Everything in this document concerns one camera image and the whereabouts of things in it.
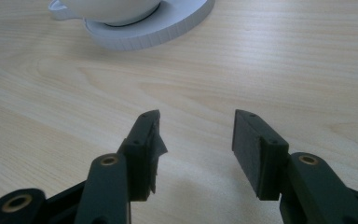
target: white saucer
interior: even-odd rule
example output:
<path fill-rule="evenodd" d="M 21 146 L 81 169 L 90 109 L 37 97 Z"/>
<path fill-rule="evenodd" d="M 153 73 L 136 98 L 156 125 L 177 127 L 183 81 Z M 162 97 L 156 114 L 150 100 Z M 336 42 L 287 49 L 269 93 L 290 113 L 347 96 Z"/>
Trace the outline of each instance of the white saucer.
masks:
<path fill-rule="evenodd" d="M 163 0 L 153 14 L 131 25 L 112 27 L 89 20 L 84 24 L 91 38 L 106 49 L 145 49 L 185 34 L 209 15 L 213 5 L 214 0 Z"/>

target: table surface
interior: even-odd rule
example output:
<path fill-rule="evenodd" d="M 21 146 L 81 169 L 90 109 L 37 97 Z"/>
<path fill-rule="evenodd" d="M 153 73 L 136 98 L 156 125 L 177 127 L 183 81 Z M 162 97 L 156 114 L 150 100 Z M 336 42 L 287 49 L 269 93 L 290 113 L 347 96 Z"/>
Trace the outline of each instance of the table surface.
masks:
<path fill-rule="evenodd" d="M 79 183 L 153 109 L 169 153 L 134 224 L 282 223 L 231 151 L 235 109 L 358 190 L 358 1 L 216 0 L 189 33 L 125 52 L 53 20 L 48 3 L 0 1 L 0 197 Z"/>

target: screw hole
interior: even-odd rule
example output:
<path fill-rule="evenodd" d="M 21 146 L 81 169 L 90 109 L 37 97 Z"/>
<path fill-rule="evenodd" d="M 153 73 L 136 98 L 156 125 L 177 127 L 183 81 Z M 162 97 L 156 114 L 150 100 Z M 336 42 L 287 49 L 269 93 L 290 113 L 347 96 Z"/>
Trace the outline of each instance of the screw hole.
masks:
<path fill-rule="evenodd" d="M 113 165 L 117 162 L 118 162 L 118 158 L 109 156 L 109 157 L 103 158 L 103 160 L 101 161 L 101 165 Z"/>
<path fill-rule="evenodd" d="M 318 160 L 312 156 L 300 156 L 300 161 L 308 164 L 308 165 L 316 165 L 318 164 Z"/>
<path fill-rule="evenodd" d="M 2 211 L 5 213 L 14 213 L 26 207 L 32 201 L 30 194 L 21 194 L 8 200 L 3 206 Z"/>

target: white mug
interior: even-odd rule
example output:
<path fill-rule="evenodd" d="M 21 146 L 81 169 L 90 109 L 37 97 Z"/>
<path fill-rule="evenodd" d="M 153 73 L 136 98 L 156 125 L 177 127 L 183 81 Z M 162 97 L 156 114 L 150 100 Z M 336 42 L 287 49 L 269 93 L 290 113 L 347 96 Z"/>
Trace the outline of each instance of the white mug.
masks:
<path fill-rule="evenodd" d="M 112 26 L 140 21 L 158 7 L 161 0 L 61 0 L 82 18 Z"/>

